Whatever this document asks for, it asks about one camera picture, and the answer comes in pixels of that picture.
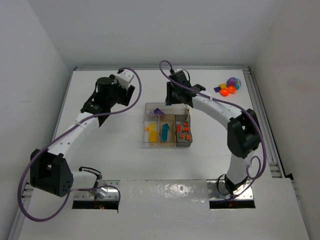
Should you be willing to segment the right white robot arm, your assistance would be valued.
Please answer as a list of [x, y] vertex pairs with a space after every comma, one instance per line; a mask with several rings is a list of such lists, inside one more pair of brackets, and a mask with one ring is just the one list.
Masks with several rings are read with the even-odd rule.
[[166, 83], [166, 104], [185, 104], [199, 110], [227, 131], [227, 147], [231, 152], [229, 169], [224, 177], [228, 194], [233, 194], [249, 178], [248, 168], [255, 150], [261, 143], [257, 115], [252, 109], [242, 110], [231, 103], [213, 100], [205, 93], [206, 88], [191, 85], [183, 70], [170, 70], [170, 80]]

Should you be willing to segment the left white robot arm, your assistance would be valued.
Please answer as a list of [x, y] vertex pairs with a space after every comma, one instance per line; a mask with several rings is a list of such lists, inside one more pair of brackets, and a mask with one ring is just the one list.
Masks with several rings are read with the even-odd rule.
[[59, 197], [72, 190], [95, 187], [100, 172], [89, 167], [71, 171], [69, 163], [77, 148], [108, 118], [107, 114], [114, 105], [129, 105], [135, 90], [131, 85], [133, 78], [133, 73], [124, 71], [97, 79], [92, 95], [68, 128], [69, 133], [44, 152], [36, 149], [31, 154], [35, 158], [30, 168], [33, 187]]

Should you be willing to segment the dark purple lego brick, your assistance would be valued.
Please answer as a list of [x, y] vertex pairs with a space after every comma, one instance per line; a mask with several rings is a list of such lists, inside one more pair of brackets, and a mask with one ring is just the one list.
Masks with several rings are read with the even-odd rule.
[[165, 114], [160, 108], [156, 108], [153, 111], [153, 113], [156, 114], [156, 115], [164, 115]]

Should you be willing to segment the teal lego brick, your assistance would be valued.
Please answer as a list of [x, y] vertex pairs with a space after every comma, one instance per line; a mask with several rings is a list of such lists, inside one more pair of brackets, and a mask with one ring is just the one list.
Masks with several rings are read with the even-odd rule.
[[161, 127], [161, 138], [160, 138], [160, 140], [162, 142], [166, 142], [168, 140], [169, 130], [170, 130], [170, 126], [169, 126], [168, 123], [165, 123], [165, 124], [162, 125], [162, 127]]

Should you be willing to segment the long yellow lego plate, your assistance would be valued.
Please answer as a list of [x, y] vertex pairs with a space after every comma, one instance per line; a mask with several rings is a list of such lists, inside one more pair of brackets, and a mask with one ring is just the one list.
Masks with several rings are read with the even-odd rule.
[[156, 134], [157, 133], [157, 126], [155, 123], [150, 123], [149, 126], [148, 126], [148, 131], [149, 131], [149, 134]]

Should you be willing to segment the orange-yellow lego brick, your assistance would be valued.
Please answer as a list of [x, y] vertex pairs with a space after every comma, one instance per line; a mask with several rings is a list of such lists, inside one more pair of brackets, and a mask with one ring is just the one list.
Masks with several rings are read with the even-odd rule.
[[158, 142], [158, 132], [157, 131], [149, 131], [148, 133], [148, 140], [151, 143]]

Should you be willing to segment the orange funnel lego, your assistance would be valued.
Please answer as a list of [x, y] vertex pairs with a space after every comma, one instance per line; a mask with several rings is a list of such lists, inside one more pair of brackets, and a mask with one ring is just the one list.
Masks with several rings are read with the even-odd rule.
[[219, 92], [224, 97], [227, 97], [230, 94], [230, 90], [228, 88], [222, 88]]
[[228, 90], [229, 94], [235, 94], [237, 91], [236, 87], [233, 85], [228, 86], [227, 90]]

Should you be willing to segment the yellow lego brick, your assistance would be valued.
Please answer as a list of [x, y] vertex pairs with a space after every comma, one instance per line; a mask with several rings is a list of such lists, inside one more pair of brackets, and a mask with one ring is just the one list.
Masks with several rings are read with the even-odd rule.
[[227, 88], [227, 85], [224, 84], [224, 83], [223, 83], [223, 84], [220, 84], [220, 85], [219, 85], [219, 88], [220, 88], [221, 90], [222, 90], [222, 89], [226, 89], [226, 88]]

